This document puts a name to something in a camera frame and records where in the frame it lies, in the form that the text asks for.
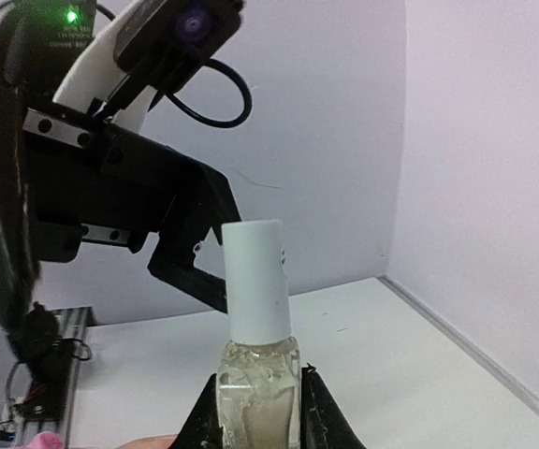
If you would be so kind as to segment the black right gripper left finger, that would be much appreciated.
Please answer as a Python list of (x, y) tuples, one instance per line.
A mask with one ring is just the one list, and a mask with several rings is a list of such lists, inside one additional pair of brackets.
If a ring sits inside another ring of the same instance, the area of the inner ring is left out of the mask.
[(195, 406), (175, 440), (175, 449), (222, 449), (223, 430), (218, 424), (216, 375), (205, 384)]

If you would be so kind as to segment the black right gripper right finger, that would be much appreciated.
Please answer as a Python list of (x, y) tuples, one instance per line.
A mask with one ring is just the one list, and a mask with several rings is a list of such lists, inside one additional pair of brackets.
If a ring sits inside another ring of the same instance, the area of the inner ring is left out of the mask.
[(305, 449), (365, 449), (312, 365), (302, 370), (300, 437)]

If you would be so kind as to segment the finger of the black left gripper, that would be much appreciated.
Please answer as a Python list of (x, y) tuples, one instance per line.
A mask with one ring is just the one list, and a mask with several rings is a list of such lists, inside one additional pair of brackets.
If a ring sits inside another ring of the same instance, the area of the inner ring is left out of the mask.
[(223, 246), (223, 224), (240, 221), (227, 177), (180, 153), (172, 154), (172, 168), (177, 180), (170, 206), (170, 247), (194, 248), (210, 230)]
[(197, 247), (207, 234), (200, 229), (160, 232), (148, 270), (157, 280), (212, 309), (227, 313), (226, 282), (195, 266)]

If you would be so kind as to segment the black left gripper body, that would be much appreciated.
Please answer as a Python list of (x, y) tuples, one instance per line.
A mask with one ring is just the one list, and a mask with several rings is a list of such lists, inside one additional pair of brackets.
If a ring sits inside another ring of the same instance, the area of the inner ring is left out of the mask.
[(68, 263), (83, 242), (137, 253), (179, 222), (172, 203), (197, 189), (199, 162), (113, 123), (32, 106), (22, 131), (41, 261)]

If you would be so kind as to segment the clear nail polish bottle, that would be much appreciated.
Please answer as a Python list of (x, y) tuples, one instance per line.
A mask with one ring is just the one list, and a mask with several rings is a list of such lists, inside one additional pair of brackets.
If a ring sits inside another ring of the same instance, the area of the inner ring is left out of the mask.
[(229, 342), (216, 377), (225, 448), (300, 448), (301, 361), (298, 341), (250, 346)]

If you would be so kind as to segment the white nail polish cap brush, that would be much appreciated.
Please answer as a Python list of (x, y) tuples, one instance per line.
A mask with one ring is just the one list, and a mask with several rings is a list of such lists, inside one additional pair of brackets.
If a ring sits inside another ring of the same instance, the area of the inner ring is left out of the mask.
[(222, 238), (231, 340), (260, 346), (291, 337), (282, 222), (223, 224)]

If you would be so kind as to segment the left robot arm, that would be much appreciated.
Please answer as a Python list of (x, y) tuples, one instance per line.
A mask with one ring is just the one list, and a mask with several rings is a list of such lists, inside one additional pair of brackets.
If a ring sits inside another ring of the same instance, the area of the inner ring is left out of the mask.
[(139, 252), (148, 269), (216, 309), (225, 282), (195, 265), (196, 247), (240, 215), (216, 169), (144, 138), (161, 100), (202, 68), (252, 96), (215, 53), (239, 30), (241, 1), (135, 1), (101, 30), (95, 1), (11, 1), (0, 27), (0, 326), (28, 368), (13, 415), (60, 420), (79, 340), (33, 299), (42, 262), (72, 261), (84, 242)]

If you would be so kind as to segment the mannequin hand with nails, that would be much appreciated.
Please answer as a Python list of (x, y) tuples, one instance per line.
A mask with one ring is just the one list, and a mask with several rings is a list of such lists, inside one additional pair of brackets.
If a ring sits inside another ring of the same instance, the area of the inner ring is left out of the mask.
[(117, 449), (169, 449), (177, 439), (176, 435), (152, 436), (126, 442)]

